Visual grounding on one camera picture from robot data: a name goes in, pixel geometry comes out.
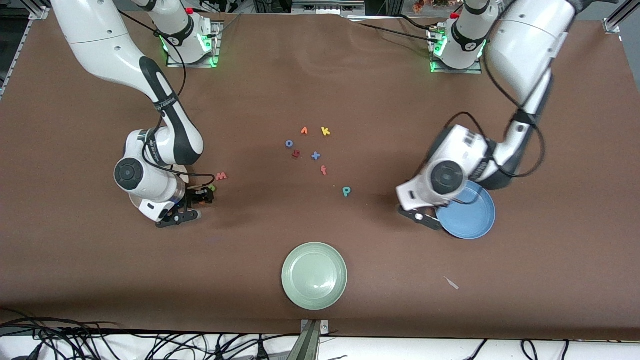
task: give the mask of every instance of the metal post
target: metal post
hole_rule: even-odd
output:
[[[640,7],[640,0],[626,0],[608,18],[602,21],[607,34],[619,33],[620,24]]]
[[[320,346],[321,321],[311,320],[305,325],[287,360],[316,360]]]

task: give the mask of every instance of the black circular joint cap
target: black circular joint cap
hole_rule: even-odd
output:
[[[460,165],[453,161],[443,161],[431,171],[431,185],[436,193],[446,195],[460,188],[464,177]]]
[[[138,187],[145,171],[140,161],[133,158],[120,160],[113,172],[116,183],[125,190],[133,190]]]

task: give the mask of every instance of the brown tabletop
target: brown tabletop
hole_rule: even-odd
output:
[[[158,40],[126,23],[162,63]],[[36,22],[0,102],[0,305],[144,329],[295,332],[322,318],[345,335],[640,338],[640,96],[618,37],[573,27],[541,123],[547,160],[492,192],[497,219],[476,241],[398,215],[395,186],[454,113],[499,141],[514,107],[484,75],[429,73],[426,56],[421,40],[337,16],[243,16],[220,66],[189,69],[181,96],[205,140],[195,170],[228,179],[203,219],[156,229],[113,180],[153,106],[85,72],[53,14]],[[178,88],[182,70],[166,73]],[[316,312],[280,283],[308,241],[349,271]]]

